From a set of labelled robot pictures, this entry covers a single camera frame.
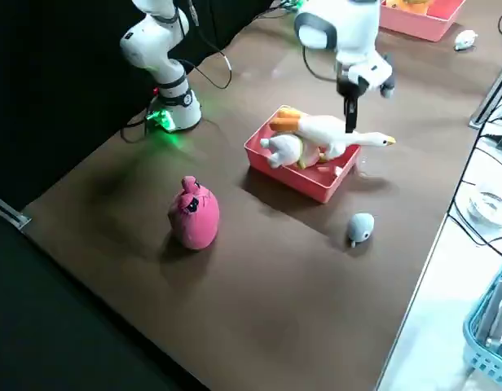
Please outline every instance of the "small gray plush toy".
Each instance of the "small gray plush toy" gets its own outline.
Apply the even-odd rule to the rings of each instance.
[[[356,213],[347,224],[350,246],[354,248],[357,243],[370,238],[372,230],[374,230],[374,217],[370,213]]]

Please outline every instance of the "black curtain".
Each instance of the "black curtain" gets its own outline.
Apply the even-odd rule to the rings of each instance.
[[[186,0],[175,4],[187,10]],[[224,47],[271,1],[195,4],[204,35]],[[142,18],[130,0],[0,2],[0,197],[8,204],[21,210],[146,106],[152,79],[119,49]],[[192,28],[171,56],[199,64],[213,52]]]

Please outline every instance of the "blue basket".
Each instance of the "blue basket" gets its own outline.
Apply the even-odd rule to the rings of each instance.
[[[484,311],[501,276],[502,268],[463,324],[463,335],[467,343],[463,359],[476,371],[484,373],[502,387],[502,357],[482,346],[475,336]]]

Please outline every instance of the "pink container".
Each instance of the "pink container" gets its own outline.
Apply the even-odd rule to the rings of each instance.
[[[244,148],[248,154],[249,163],[253,168],[262,171],[266,175],[322,204],[326,204],[341,181],[343,181],[344,177],[354,166],[359,154],[359,145],[351,145],[342,156],[308,169],[299,169],[295,166],[280,166],[278,169],[272,169],[267,163],[267,157],[271,152],[262,148],[260,139],[270,138],[274,134],[269,127],[269,122],[275,117],[277,112],[278,110],[245,142]],[[334,173],[335,167],[342,168],[339,176],[336,176]]]
[[[384,29],[398,31],[437,42],[456,21],[461,6],[466,0],[436,0],[427,15],[418,15],[387,7],[385,2],[381,6],[380,26]]]

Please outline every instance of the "pink plush toy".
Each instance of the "pink plush toy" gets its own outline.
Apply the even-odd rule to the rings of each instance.
[[[195,177],[184,177],[183,191],[175,197],[168,218],[175,237],[184,247],[201,250],[213,242],[218,232],[217,199]]]

